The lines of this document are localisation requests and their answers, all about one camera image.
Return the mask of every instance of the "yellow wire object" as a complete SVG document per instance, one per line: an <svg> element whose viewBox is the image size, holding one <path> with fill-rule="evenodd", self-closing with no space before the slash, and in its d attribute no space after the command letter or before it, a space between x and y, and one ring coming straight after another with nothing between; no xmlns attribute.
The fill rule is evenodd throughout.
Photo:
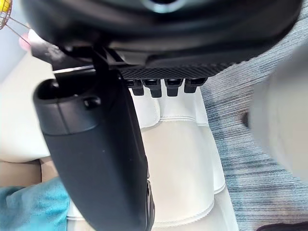
<svg viewBox="0 0 308 231"><path fill-rule="evenodd" d="M0 9L1 12L8 12L11 5L11 0L0 0Z"/></svg>

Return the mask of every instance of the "blue cloth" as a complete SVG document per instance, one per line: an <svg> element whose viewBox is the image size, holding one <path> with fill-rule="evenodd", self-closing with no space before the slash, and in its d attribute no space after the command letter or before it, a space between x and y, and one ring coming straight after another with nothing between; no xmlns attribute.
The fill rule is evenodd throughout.
<svg viewBox="0 0 308 231"><path fill-rule="evenodd" d="M65 231L69 196L59 178L0 188L1 231Z"/></svg>

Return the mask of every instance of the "white object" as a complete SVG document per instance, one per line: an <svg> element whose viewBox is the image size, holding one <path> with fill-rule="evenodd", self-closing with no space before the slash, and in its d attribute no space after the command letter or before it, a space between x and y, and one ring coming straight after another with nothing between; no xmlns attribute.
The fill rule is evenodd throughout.
<svg viewBox="0 0 308 231"><path fill-rule="evenodd" d="M308 46L255 87L249 126L258 144L291 171L308 180Z"/></svg>
<svg viewBox="0 0 308 231"><path fill-rule="evenodd" d="M0 120L0 160L41 158L44 180L57 172L44 158L49 153L32 106L32 92L39 82L51 77L46 63L27 55L0 90L1 111L6 112ZM153 99L148 89L142 97L133 96L156 207L153 231L238 231L200 89L185 94L182 86L179 96L171 98L162 86L161 99ZM0 175L0 182L1 177L8 178L8 174ZM93 230L73 203L67 219L69 231Z"/></svg>

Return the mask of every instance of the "gray fabric floor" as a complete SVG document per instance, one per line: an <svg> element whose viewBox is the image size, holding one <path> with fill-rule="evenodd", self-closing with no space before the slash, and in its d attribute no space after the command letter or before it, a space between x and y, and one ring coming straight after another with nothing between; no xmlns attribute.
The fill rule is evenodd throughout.
<svg viewBox="0 0 308 231"><path fill-rule="evenodd" d="M308 221L308 186L262 152L241 124L253 85L266 78L304 39L308 39L308 0L300 21L280 44L249 62L228 68L202 87L240 231Z"/></svg>

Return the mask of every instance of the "white wall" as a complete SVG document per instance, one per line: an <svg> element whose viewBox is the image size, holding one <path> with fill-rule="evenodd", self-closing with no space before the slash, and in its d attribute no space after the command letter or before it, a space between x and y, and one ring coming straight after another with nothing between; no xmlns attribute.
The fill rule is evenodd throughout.
<svg viewBox="0 0 308 231"><path fill-rule="evenodd" d="M26 23L25 17L22 13L20 0L13 1L11 17L22 23ZM26 32L26 29L23 26L18 25L12 20L8 24L21 35ZM18 36L9 28L5 27L0 30L0 83L13 70L26 53L20 48L18 39Z"/></svg>

